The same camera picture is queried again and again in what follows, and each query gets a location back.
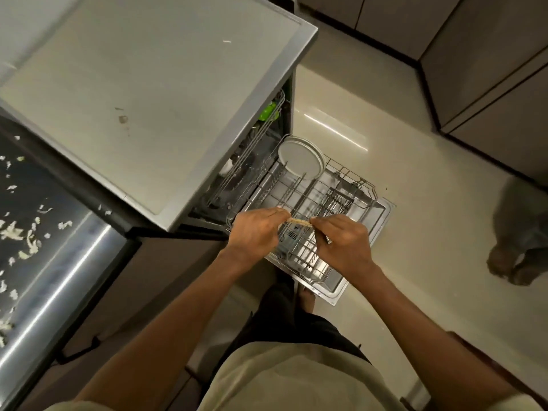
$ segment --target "hand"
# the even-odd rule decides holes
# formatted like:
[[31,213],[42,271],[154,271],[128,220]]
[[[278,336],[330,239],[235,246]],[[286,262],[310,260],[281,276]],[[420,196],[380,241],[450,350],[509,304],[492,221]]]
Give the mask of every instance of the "hand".
[[318,256],[355,287],[372,272],[380,271],[371,258],[369,232],[345,215],[313,217]]
[[240,212],[224,249],[250,269],[278,245],[278,226],[290,213],[280,207]]

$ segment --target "shirt sleeve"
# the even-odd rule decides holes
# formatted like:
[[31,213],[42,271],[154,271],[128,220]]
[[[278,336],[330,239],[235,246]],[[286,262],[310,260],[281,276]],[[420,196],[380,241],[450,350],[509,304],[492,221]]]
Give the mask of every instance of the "shirt sleeve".
[[520,394],[495,404],[488,411],[543,411],[543,409],[529,395]]
[[91,401],[67,401],[53,404],[45,411],[112,411],[112,409]]

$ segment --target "black pants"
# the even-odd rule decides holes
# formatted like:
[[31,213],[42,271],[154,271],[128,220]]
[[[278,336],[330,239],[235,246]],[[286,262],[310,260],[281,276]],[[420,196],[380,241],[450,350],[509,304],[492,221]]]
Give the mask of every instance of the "black pants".
[[[272,285],[264,294],[257,313],[252,315],[243,329],[224,352],[213,370],[209,383],[223,362],[236,349],[251,342],[314,343],[368,359],[337,328],[320,316],[306,313],[294,303],[294,282],[286,275],[282,282]],[[204,387],[205,394],[209,384]]]

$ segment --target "white plate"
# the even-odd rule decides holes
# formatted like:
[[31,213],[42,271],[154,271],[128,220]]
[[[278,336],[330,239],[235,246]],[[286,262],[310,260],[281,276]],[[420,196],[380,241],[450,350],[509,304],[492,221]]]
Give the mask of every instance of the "white plate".
[[323,155],[322,151],[319,149],[319,147],[317,145],[315,145],[312,141],[310,140],[307,140],[306,138],[302,138],[302,137],[297,137],[296,135],[289,135],[287,137],[287,140],[288,141],[300,141],[304,144],[306,144],[307,146],[309,146],[312,150],[314,150],[318,156],[322,159],[322,163],[323,163],[323,168],[325,170],[325,167],[327,166],[327,163],[325,162],[325,156]]
[[325,168],[317,152],[300,141],[285,140],[278,147],[278,157],[287,171],[306,180],[317,178]]

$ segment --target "green object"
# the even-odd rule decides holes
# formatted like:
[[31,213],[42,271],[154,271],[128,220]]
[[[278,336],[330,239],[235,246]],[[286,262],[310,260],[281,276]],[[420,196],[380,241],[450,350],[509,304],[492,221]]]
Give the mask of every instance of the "green object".
[[[274,111],[274,109],[276,109],[276,103],[274,101],[272,101],[265,109],[263,112],[261,112],[261,115],[259,116],[259,121],[266,121],[270,115],[272,115],[272,112]],[[279,111],[276,112],[276,115],[274,115],[274,120],[277,120],[279,118]]]

